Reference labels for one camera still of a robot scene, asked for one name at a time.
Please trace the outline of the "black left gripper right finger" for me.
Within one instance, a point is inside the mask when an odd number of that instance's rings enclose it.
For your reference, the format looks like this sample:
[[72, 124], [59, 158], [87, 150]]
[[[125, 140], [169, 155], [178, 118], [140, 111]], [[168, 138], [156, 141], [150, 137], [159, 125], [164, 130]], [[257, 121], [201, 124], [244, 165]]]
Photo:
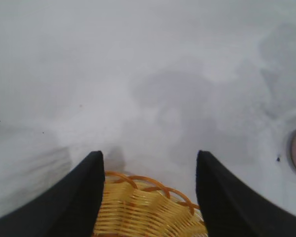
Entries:
[[296, 237], [296, 216], [257, 194], [208, 151], [197, 155], [196, 196], [211, 237]]

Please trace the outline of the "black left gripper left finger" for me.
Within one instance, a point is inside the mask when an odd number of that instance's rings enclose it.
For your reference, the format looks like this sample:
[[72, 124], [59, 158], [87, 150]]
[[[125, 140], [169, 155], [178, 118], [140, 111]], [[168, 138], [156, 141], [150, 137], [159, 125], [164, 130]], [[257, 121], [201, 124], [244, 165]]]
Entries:
[[103, 199], [104, 158], [91, 152], [46, 192], [0, 218], [0, 237], [90, 237]]

